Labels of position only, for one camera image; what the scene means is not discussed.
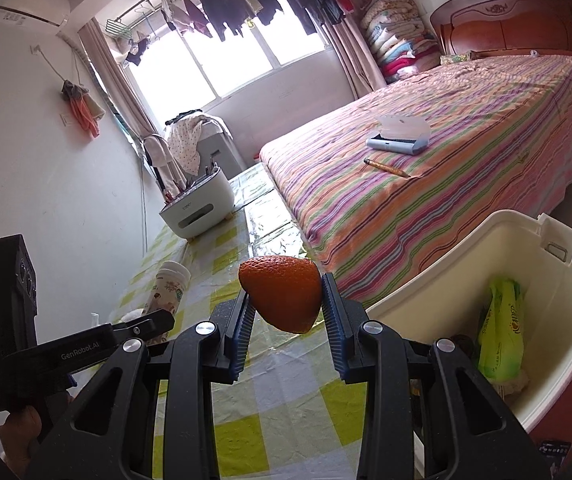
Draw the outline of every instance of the pen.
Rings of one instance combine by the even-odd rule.
[[[367,164],[368,166],[372,166],[373,168],[377,168],[378,170],[387,171],[388,173],[392,173],[393,175],[396,176],[402,176],[404,178],[411,177],[403,170],[398,170],[397,168],[393,168],[392,166],[388,166],[387,164],[381,164],[381,162],[375,162],[374,160],[370,160],[369,158],[365,158],[364,163]]]

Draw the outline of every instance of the human hand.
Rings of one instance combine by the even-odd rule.
[[[42,420],[32,406],[10,413],[0,426],[0,440],[6,455],[4,462],[19,478],[24,476],[31,461],[28,447],[41,432]]]

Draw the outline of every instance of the striped bedsheet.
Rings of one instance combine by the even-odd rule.
[[[429,149],[367,148],[381,114],[425,118]],[[366,156],[412,178],[365,166]],[[572,57],[438,67],[269,142],[261,160],[342,295],[370,306],[493,211],[536,216],[561,202],[572,182]]]

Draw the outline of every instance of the metal screw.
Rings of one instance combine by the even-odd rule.
[[[123,345],[125,352],[132,353],[139,350],[141,347],[141,341],[139,339],[128,339]]]
[[[199,335],[212,334],[215,331],[215,324],[210,321],[202,321],[195,327],[195,332]]]
[[[437,348],[442,352],[451,352],[454,350],[454,343],[450,339],[440,339],[437,341]]]
[[[384,327],[381,326],[381,323],[376,321],[367,321],[364,323],[364,330],[369,334],[381,334]]]

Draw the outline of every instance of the stack of blankets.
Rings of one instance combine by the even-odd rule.
[[[368,0],[361,30],[388,84],[439,65],[440,49],[412,0]]]

